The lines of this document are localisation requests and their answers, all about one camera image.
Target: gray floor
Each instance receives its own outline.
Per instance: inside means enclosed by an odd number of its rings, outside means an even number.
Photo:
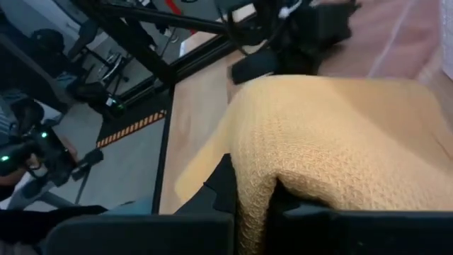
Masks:
[[[175,2],[187,16],[210,20],[218,18],[213,0],[198,0],[194,4],[184,4],[178,0]],[[169,11],[163,0],[154,0],[154,3],[158,9]],[[166,38],[157,32],[154,25],[143,24],[159,44],[157,52],[162,53]],[[178,57],[180,42],[190,35],[183,29],[177,29],[176,34],[180,38],[179,41],[170,43],[164,53],[164,59],[168,63]],[[109,38],[96,49],[96,52],[106,56],[109,50],[122,51],[115,41]],[[92,63],[95,63],[94,60],[87,61],[86,65],[89,66]],[[151,73],[134,60],[126,68],[125,74],[130,81],[121,83],[118,93],[130,89],[137,82],[149,77]],[[89,107],[76,105],[55,128],[55,131],[58,135],[67,137],[82,157],[94,149],[101,123],[101,117]],[[143,197],[150,197],[149,202],[152,203],[163,128],[164,121],[160,120],[103,149],[105,159],[93,167],[80,204],[114,208],[127,201]],[[81,181],[70,181],[62,187],[54,188],[52,192],[74,202],[80,185]],[[52,208],[43,203],[35,203],[27,209],[47,211]]]

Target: person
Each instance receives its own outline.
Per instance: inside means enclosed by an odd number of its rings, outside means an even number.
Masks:
[[[157,10],[157,7],[154,5],[152,0],[149,1],[147,5],[144,7]],[[134,19],[134,18],[125,18],[126,23],[129,25],[129,27],[136,33],[138,34],[139,37],[143,39],[144,42],[147,42],[152,50],[156,50],[157,44],[156,41],[153,39],[153,37],[148,34],[148,32],[142,27],[142,24],[140,21]],[[170,38],[172,43],[176,43],[178,41],[178,36],[174,35],[169,26],[166,24],[162,23],[155,23],[154,26],[156,26],[156,29],[160,32],[160,34]]]
[[[76,159],[77,151],[75,148],[68,140],[62,138],[61,141],[73,158]],[[38,159],[32,155],[26,164],[28,166],[38,165]],[[8,176],[0,176],[0,200],[4,200],[13,194],[14,187],[25,173],[26,169],[19,168]],[[105,211],[107,210],[99,205],[74,206],[49,212],[0,210],[0,254],[4,254],[2,253],[4,249],[16,249],[17,244],[35,245],[39,243],[59,223],[72,217],[98,215]]]

